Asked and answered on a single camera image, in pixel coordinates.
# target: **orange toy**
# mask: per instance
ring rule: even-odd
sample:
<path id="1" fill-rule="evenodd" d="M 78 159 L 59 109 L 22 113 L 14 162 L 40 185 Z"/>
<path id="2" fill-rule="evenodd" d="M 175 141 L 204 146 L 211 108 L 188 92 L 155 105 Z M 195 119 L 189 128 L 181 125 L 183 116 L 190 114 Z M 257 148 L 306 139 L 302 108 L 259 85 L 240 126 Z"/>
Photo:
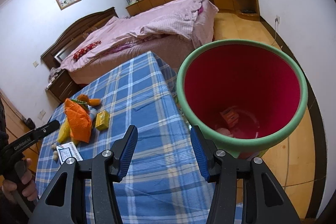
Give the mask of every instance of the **orange toy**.
<path id="1" fill-rule="evenodd" d="M 100 105 L 100 99 L 89 99 L 85 94 L 81 94 L 77 97 L 77 100 L 86 102 L 89 106 L 98 106 Z"/>
<path id="2" fill-rule="evenodd" d="M 70 99 L 65 100 L 64 109 L 71 128 L 71 139 L 88 143 L 92 127 L 90 116 L 79 104 Z"/>

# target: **plaid cloth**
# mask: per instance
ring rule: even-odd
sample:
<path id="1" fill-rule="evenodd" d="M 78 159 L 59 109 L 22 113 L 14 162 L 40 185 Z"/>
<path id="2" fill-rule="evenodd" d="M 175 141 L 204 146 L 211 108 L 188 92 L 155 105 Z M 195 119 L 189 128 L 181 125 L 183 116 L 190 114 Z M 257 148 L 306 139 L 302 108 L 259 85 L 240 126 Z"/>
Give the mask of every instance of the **plaid cloth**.
<path id="1" fill-rule="evenodd" d="M 127 173 L 114 183 L 124 223 L 205 223 L 214 184 L 201 176 L 188 129 L 179 115 L 175 95 L 176 73 L 152 52 L 142 54 L 113 69 L 79 93 L 102 100 L 101 110 L 110 113 L 110 127 L 92 130 L 90 143 L 79 143 L 83 159 L 111 148 L 128 126 L 138 128 L 138 142 Z M 63 105 L 51 120 L 64 122 Z M 36 185 L 40 195 L 60 167 L 52 159 L 51 144 L 58 132 L 43 140 Z M 91 181 L 86 181 L 88 223 L 94 223 Z M 242 208 L 236 209 L 237 223 Z"/>

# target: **silver screw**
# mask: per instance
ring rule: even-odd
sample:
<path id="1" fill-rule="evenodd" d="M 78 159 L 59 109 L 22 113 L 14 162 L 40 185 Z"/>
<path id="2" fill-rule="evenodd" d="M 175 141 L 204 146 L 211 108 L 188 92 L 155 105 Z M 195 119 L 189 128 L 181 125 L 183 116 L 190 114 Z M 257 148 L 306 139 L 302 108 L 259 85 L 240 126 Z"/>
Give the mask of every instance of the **silver screw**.
<path id="1" fill-rule="evenodd" d="M 111 150 L 105 150 L 101 153 L 103 155 L 103 157 L 109 157 L 112 155 Z"/>
<path id="2" fill-rule="evenodd" d="M 258 157 L 255 157 L 253 159 L 253 161 L 256 163 L 256 164 L 262 164 L 263 163 L 263 160 L 261 158 L 258 158 Z"/>
<path id="3" fill-rule="evenodd" d="M 225 156 L 225 151 L 224 150 L 217 150 L 216 151 L 216 155 L 218 156 L 218 157 L 224 157 Z"/>
<path id="4" fill-rule="evenodd" d="M 74 158 L 68 158 L 66 161 L 67 164 L 73 164 L 74 162 L 75 162 Z"/>

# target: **pink bedsheet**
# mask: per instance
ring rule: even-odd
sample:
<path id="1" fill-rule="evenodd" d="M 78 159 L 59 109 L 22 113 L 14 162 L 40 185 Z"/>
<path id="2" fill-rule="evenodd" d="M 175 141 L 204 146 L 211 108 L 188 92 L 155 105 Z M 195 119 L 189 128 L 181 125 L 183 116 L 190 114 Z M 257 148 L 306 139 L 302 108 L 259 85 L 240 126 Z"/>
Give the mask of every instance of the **pink bedsheet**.
<path id="1" fill-rule="evenodd" d="M 208 0 L 203 0 L 204 11 L 197 17 L 192 31 L 192 41 L 181 39 L 178 35 L 156 38 L 146 43 L 136 44 L 122 51 L 111 53 L 92 61 L 87 66 L 69 72 L 78 84 L 89 84 L 122 63 L 144 52 L 152 51 L 171 68 L 178 72 L 184 59 L 197 47 L 212 41 L 214 17 L 218 9 Z"/>
<path id="2" fill-rule="evenodd" d="M 156 35 L 179 35 L 186 41 L 192 40 L 192 31 L 203 0 L 175 0 L 129 19 L 113 17 L 99 30 L 92 32 L 61 64 L 61 69 L 75 71 L 100 57 L 107 50 L 142 43 Z M 73 55 L 79 49 L 95 41 L 101 44 L 90 50 L 78 61 Z"/>

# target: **yellow box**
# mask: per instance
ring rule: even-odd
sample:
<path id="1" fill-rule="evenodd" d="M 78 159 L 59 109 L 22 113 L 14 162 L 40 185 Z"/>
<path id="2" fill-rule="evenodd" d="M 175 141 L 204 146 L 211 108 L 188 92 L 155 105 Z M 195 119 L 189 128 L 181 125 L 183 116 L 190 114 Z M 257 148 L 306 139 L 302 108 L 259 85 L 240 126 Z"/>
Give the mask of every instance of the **yellow box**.
<path id="1" fill-rule="evenodd" d="M 102 131 L 108 129 L 109 125 L 110 125 L 110 114 L 106 110 L 99 112 L 96 118 L 96 128 L 99 131 Z"/>

